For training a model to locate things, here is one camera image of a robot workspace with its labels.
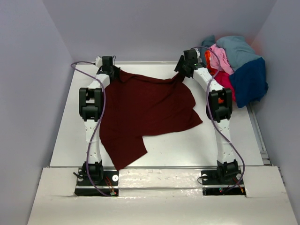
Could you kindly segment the maroon t shirt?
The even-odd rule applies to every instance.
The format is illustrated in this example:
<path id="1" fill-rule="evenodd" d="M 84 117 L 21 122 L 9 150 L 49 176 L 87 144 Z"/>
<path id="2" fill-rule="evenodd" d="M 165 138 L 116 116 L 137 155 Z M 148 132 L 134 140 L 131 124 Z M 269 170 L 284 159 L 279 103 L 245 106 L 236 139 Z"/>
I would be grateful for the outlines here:
<path id="1" fill-rule="evenodd" d="M 106 87 L 99 136 L 116 170 L 147 153 L 144 136 L 182 132 L 203 122 L 184 79 L 180 73 L 157 79 L 122 70 Z"/>

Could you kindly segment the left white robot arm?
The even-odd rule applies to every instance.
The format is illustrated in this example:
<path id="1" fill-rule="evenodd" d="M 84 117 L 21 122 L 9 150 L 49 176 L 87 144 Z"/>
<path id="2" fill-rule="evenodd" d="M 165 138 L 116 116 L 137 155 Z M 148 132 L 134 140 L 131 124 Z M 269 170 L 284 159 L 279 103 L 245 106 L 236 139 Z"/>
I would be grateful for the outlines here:
<path id="1" fill-rule="evenodd" d="M 83 119 L 86 133 L 87 157 L 79 176 L 93 185 L 104 179 L 100 153 L 99 128 L 105 110 L 105 87 L 119 76 L 120 69 L 114 65 L 115 56 L 96 57 L 98 68 L 90 85 L 79 89 L 79 114 Z"/>

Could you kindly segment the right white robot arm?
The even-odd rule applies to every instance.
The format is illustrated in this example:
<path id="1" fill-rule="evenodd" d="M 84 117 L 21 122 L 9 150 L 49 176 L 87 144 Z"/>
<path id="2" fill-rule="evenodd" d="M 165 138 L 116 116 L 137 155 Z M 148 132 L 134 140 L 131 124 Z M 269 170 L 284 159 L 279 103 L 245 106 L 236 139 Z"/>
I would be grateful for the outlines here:
<path id="1" fill-rule="evenodd" d="M 206 113 L 215 129 L 217 141 L 217 168 L 207 172 L 203 181 L 224 185 L 240 183 L 241 170 L 230 141 L 230 118 L 233 112 L 232 91 L 220 85 L 198 60 L 196 49 L 185 50 L 175 67 L 176 72 L 193 78 L 206 91 Z"/>

